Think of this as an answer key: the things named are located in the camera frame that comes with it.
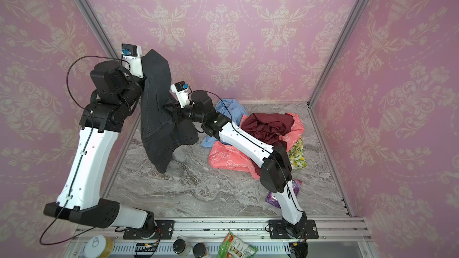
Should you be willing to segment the black cloth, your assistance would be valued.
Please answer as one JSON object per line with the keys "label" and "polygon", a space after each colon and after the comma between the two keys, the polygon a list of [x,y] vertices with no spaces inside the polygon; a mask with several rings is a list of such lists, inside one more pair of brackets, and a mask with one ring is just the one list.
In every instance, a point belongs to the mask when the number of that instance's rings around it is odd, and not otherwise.
{"label": "black cloth", "polygon": [[169,105],[177,100],[170,92],[172,76],[168,61],[151,49],[141,58],[145,88],[141,97],[141,140],[148,159],[159,173],[165,173],[173,152],[182,145],[198,142],[191,121],[173,119]]}

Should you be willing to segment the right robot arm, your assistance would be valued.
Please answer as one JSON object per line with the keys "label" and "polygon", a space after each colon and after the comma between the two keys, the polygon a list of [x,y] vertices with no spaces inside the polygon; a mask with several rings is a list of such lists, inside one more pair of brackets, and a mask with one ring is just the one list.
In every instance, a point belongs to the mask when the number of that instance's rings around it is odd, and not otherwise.
{"label": "right robot arm", "polygon": [[170,105],[177,122],[189,120],[201,124],[201,132],[228,143],[247,155],[261,169],[260,183],[278,200],[286,232],[289,236],[307,238],[307,215],[294,193],[292,167],[282,146],[266,144],[236,126],[231,118],[215,110],[205,90],[189,91],[188,85],[170,86],[178,102]]}

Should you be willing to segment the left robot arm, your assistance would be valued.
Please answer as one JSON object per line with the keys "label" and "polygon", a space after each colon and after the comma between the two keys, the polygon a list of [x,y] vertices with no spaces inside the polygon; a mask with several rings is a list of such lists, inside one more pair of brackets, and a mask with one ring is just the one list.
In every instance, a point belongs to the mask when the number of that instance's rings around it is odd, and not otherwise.
{"label": "left robot arm", "polygon": [[92,228],[121,227],[138,238],[150,238],[158,231],[152,212],[100,196],[111,150],[143,93],[141,58],[107,59],[90,77],[96,89],[82,112],[74,162],[57,201],[46,204],[44,214]]}

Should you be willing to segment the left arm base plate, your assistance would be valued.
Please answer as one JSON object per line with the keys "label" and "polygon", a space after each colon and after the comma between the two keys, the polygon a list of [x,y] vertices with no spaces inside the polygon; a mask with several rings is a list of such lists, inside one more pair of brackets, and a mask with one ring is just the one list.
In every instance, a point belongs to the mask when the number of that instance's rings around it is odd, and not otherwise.
{"label": "left arm base plate", "polygon": [[157,220],[153,229],[142,230],[127,228],[124,231],[124,240],[171,240],[174,231],[174,220]]}

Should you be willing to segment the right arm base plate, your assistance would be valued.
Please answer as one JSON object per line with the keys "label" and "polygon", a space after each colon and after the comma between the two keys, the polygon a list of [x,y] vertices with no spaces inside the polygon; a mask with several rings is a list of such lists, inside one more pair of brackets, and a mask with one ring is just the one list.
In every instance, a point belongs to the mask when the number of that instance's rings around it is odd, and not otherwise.
{"label": "right arm base plate", "polygon": [[316,222],[314,220],[305,220],[296,225],[292,225],[285,220],[269,220],[265,228],[271,239],[296,239],[296,240],[314,240],[319,238]]}

